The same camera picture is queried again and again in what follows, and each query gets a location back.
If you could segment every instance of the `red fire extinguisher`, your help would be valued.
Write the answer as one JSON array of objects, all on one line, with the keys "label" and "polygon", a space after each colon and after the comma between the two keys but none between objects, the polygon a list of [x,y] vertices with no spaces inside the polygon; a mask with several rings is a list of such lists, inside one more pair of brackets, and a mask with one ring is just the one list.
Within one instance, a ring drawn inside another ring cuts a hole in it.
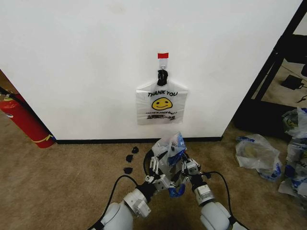
[{"label": "red fire extinguisher", "polygon": [[0,109],[40,148],[47,148],[54,144],[54,139],[20,102],[25,100],[20,94],[14,94],[14,99],[7,97],[0,102]]}]

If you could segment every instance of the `black cable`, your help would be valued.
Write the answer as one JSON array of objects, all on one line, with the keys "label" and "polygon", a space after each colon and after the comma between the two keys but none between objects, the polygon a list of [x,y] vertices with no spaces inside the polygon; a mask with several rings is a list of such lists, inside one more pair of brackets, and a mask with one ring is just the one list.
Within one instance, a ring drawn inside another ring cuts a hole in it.
[{"label": "black cable", "polygon": [[238,221],[238,220],[234,217],[234,215],[233,215],[233,213],[232,213],[231,202],[230,202],[229,188],[228,188],[228,184],[227,184],[227,181],[225,180],[224,176],[223,176],[221,173],[217,172],[217,171],[203,172],[203,174],[204,174],[208,179],[211,178],[211,174],[212,174],[212,173],[215,173],[215,174],[220,175],[220,177],[221,177],[221,178],[223,179],[223,181],[224,181],[224,184],[225,184],[225,187],[226,187],[226,191],[227,191],[228,209],[229,209],[230,215],[234,218],[234,220],[235,220],[236,222],[238,222],[238,224],[240,224],[241,226],[243,226],[244,228],[246,228],[247,230],[249,230],[248,227],[246,227],[244,224],[242,224],[240,221]]},{"label": "black cable", "polygon": [[306,100],[306,98],[305,97],[307,97],[307,95],[305,95],[305,96],[303,96],[302,98],[301,98],[301,100],[299,100],[298,102],[296,102],[296,103],[300,103],[300,102],[302,102],[302,101],[305,101]]},{"label": "black cable", "polygon": [[154,153],[153,153],[153,151],[151,149],[145,154],[145,157],[144,157],[144,160],[143,160],[143,169],[144,169],[144,173],[145,173],[146,176],[148,175],[148,173],[147,173],[147,170],[146,170],[145,163],[146,163],[146,159],[149,156],[154,156]]},{"label": "black cable", "polygon": [[227,184],[227,182],[226,182],[224,176],[223,176],[221,173],[219,173],[219,172],[217,172],[217,171],[204,172],[205,175],[206,175],[206,174],[209,174],[209,175],[210,175],[210,174],[212,174],[212,173],[219,174],[220,177],[223,179],[224,184],[225,184],[225,187],[226,187],[226,191],[227,191],[229,213],[230,213],[230,215],[233,215],[232,210],[231,210],[230,193],[229,193],[228,184]]},{"label": "black cable", "polygon": [[[107,211],[107,209],[109,208],[109,205],[110,205],[110,203],[111,203],[111,200],[112,200],[112,197],[113,197],[113,194],[114,194],[116,185],[117,185],[117,183],[119,182],[119,180],[120,180],[121,178],[123,178],[123,177],[129,178],[130,180],[132,180],[132,181],[134,182],[134,184],[135,184],[136,186],[139,186],[138,183],[137,183],[131,176],[128,176],[128,175],[121,175],[119,178],[117,178],[117,180],[116,180],[115,183],[114,183],[114,186],[113,186],[113,189],[112,189],[112,192],[111,192],[109,201],[107,202],[106,208],[105,208],[103,214],[101,215],[101,217],[99,218],[99,220],[96,221],[96,223],[97,223],[97,222],[100,222],[100,221],[102,220],[102,218],[105,216],[106,211]],[[92,228],[94,228],[94,227],[95,227],[95,224],[93,224],[93,225],[92,225],[91,227],[89,227],[87,230],[91,230]]]},{"label": "black cable", "polygon": [[145,162],[146,162],[147,154],[148,154],[148,153],[146,153],[146,155],[145,155],[145,157],[144,157],[144,160],[143,160],[143,169],[144,169],[144,173],[145,173],[146,176],[148,175],[148,173],[147,173],[147,171],[146,171],[146,167],[145,167]]}]

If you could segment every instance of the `red tape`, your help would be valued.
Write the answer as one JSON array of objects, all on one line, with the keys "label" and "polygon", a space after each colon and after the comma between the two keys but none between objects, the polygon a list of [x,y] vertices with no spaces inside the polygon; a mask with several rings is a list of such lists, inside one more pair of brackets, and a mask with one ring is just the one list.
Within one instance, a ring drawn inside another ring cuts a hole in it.
[{"label": "red tape", "polygon": [[161,58],[168,58],[168,53],[158,54],[158,59],[161,59]]}]

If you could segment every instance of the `yellow smiley face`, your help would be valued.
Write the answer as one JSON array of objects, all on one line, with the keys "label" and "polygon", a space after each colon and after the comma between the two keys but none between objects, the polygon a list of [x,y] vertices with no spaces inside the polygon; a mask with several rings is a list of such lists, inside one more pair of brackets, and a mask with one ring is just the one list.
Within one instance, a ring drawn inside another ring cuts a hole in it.
[{"label": "yellow smiley face", "polygon": [[173,107],[172,102],[166,97],[161,97],[155,100],[152,104],[152,108],[155,110],[165,110]]}]

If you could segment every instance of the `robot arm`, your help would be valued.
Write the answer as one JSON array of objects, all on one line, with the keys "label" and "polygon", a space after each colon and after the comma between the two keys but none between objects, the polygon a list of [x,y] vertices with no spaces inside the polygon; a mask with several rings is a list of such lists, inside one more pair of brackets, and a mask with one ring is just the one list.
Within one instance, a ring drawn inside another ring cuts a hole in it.
[{"label": "robot arm", "polygon": [[[185,176],[184,182],[190,181],[192,184],[196,201],[202,207],[201,222],[206,229],[227,230],[231,225],[232,230],[246,230],[222,204],[215,202],[214,195],[207,183],[203,181],[199,170],[200,165],[192,158],[186,158],[182,162],[181,173]],[[120,204],[112,203],[105,216],[94,225],[92,230],[132,230],[133,214],[147,217],[151,212],[148,207],[151,197],[156,192],[172,188],[173,184],[165,174],[159,174],[159,157],[152,157],[149,175],[145,177],[145,182],[138,185],[133,192],[128,193]]]}]

